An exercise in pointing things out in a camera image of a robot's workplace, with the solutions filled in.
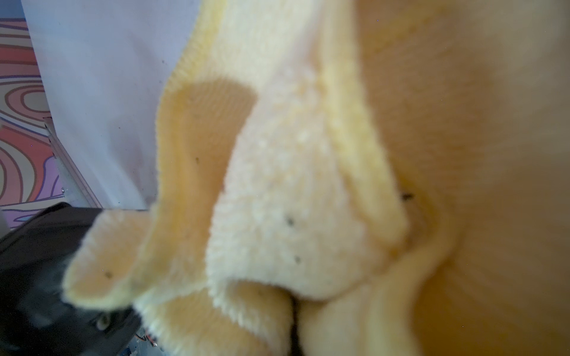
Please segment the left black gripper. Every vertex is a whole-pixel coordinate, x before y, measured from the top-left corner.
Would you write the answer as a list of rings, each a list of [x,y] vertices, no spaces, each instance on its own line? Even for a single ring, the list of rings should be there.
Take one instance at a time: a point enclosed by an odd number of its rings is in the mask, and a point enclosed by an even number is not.
[[[64,301],[62,278],[100,209],[58,203],[1,239],[2,355],[118,355],[138,332],[133,309]]]

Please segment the yellow microfiber cloth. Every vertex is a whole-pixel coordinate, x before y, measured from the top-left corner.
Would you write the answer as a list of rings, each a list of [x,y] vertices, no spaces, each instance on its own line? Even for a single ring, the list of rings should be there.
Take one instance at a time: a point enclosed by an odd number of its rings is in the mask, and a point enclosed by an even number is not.
[[[173,355],[567,355],[567,1],[202,1],[158,195],[63,294]]]

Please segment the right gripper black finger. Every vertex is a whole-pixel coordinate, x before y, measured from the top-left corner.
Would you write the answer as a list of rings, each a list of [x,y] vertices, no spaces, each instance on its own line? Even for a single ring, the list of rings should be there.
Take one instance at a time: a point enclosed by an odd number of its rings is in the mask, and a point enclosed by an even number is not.
[[[295,298],[292,299],[292,314],[293,323],[290,330],[291,348],[289,356],[304,356],[298,335],[298,301]]]

